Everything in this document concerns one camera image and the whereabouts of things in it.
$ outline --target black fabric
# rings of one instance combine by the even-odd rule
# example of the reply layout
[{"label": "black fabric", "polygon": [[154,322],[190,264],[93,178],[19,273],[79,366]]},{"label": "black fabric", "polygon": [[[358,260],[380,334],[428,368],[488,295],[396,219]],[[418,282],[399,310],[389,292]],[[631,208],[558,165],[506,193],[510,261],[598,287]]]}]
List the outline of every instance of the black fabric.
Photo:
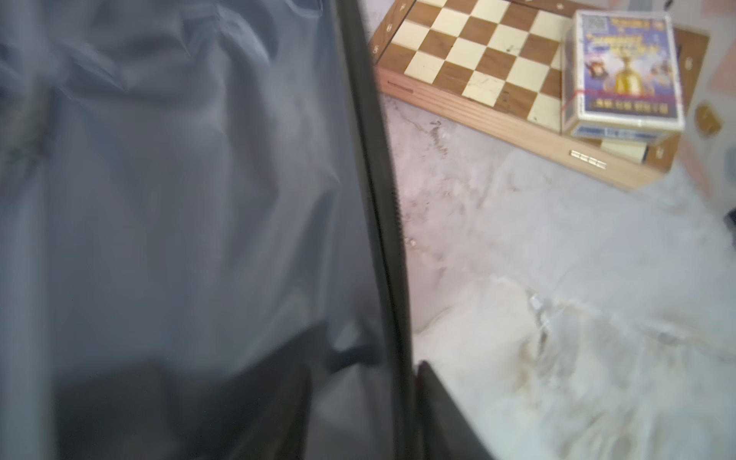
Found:
[{"label": "black fabric", "polygon": [[726,222],[726,227],[733,233],[734,247],[736,247],[736,209],[731,209],[731,212],[725,215],[723,221]]},{"label": "black fabric", "polygon": [[354,2],[0,2],[0,458],[412,458],[350,30]]},{"label": "black fabric", "polygon": [[493,460],[426,361],[418,369],[417,407],[426,460]]}]

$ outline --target gold object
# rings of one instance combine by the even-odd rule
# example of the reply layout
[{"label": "gold object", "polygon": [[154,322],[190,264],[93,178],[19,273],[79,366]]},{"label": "gold object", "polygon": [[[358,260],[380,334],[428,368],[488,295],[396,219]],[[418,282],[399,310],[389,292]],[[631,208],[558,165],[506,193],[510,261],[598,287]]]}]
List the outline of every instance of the gold object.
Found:
[{"label": "gold object", "polygon": [[631,68],[631,58],[622,56],[623,69],[616,74],[616,94],[623,96],[642,96],[644,79],[639,72]]},{"label": "gold object", "polygon": [[695,124],[698,127],[700,135],[704,138],[711,138],[721,132],[723,128],[721,117],[718,116],[708,102],[703,102],[696,109]]}]

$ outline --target marble floor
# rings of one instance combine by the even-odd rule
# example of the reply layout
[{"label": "marble floor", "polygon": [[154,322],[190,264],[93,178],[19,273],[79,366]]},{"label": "marble floor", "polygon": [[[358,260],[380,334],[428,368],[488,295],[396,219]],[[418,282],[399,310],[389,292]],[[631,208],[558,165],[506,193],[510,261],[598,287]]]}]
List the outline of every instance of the marble floor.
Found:
[{"label": "marble floor", "polygon": [[[365,0],[374,30],[390,0]],[[382,96],[414,354],[500,460],[730,459],[736,250],[676,163],[625,193]]]}]

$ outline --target trophy illustration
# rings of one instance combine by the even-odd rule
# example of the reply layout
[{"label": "trophy illustration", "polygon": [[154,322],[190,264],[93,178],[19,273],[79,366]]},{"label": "trophy illustration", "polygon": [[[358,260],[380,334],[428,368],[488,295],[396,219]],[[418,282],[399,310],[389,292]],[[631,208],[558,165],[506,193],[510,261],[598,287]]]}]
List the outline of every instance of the trophy illustration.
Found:
[{"label": "trophy illustration", "polygon": [[611,48],[611,53],[621,59],[623,68],[604,83],[604,90],[621,96],[650,96],[654,94],[654,86],[646,82],[641,74],[632,68],[631,63],[643,54],[634,49],[620,47]]}]

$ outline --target chessboard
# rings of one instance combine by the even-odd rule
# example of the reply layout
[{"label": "chessboard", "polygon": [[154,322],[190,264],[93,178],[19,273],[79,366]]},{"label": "chessboard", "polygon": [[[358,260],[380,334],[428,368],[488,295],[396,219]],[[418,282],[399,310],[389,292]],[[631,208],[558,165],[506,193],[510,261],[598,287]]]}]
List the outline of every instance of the chessboard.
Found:
[{"label": "chessboard", "polygon": [[[437,115],[633,189],[671,167],[678,136],[659,146],[560,134],[567,0],[397,0],[371,40],[379,88]],[[707,37],[677,31],[689,102]]]}]

